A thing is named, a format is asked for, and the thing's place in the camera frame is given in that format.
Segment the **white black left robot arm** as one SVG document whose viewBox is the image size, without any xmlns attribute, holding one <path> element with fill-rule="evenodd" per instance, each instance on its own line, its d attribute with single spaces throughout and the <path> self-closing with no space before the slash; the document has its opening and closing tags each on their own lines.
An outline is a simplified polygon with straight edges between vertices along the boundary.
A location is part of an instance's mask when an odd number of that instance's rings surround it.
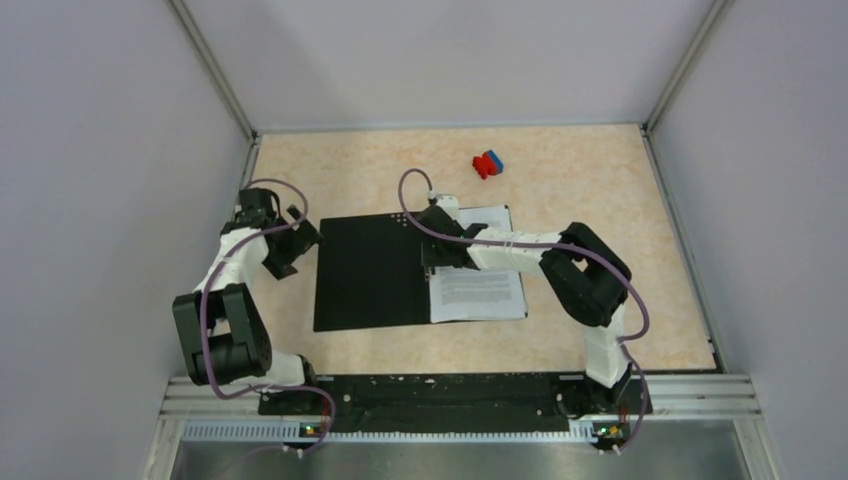
<svg viewBox="0 0 848 480">
<path fill-rule="evenodd" d="M 296 274 L 294 262 L 322 240 L 296 206 L 281 207 L 276 192 L 252 187 L 239 193 L 207 274 L 172 303 L 194 384 L 222 386 L 254 378 L 267 389 L 283 387 L 283 401 L 297 413 L 317 407 L 321 388 L 312 365 L 302 355 L 274 349 L 251 286 L 260 270 L 276 280 Z"/>
</svg>

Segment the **white printed paper stack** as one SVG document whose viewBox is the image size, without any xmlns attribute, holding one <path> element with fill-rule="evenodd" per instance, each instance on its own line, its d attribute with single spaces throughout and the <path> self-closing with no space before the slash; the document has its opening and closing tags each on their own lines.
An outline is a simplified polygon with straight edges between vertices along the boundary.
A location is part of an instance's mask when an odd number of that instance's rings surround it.
<svg viewBox="0 0 848 480">
<path fill-rule="evenodd" d="M 520 320 L 526 297 L 516 271 L 437 267 L 429 275 L 430 322 Z"/>
</svg>

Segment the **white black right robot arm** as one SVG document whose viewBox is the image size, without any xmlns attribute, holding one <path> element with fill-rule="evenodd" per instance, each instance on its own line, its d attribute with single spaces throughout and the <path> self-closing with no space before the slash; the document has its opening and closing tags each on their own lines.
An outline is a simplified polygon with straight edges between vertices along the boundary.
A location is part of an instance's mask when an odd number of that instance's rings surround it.
<svg viewBox="0 0 848 480">
<path fill-rule="evenodd" d="M 455 197 L 436 195 L 426 209 L 407 216 L 426 236 L 423 265 L 544 277 L 565 312 L 583 327 L 589 404 L 614 411 L 626 400 L 632 368 L 620 341 L 632 278 L 626 264 L 583 223 L 529 234 L 487 223 L 462 225 L 458 214 Z"/>
</svg>

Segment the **teal and black file folder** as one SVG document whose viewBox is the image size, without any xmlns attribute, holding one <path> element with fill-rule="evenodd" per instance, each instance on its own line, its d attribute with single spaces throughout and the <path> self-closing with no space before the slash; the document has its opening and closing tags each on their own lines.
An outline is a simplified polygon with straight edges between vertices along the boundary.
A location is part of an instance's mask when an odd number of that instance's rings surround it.
<svg viewBox="0 0 848 480">
<path fill-rule="evenodd" d="M 320 231 L 314 331 L 437 325 L 424 234 L 402 213 L 325 218 Z"/>
</svg>

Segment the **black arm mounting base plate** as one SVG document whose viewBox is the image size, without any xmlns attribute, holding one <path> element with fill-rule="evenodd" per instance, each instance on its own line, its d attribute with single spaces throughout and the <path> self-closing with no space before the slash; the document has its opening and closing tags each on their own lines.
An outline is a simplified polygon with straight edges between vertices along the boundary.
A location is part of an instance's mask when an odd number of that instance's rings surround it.
<svg viewBox="0 0 848 480">
<path fill-rule="evenodd" d="M 608 401 L 582 373 L 462 373 L 320 377 L 318 393 L 266 393 L 261 416 L 335 417 L 333 433 L 535 433 L 565 431 L 593 415 L 615 421 L 650 414 L 638 376 Z"/>
</svg>

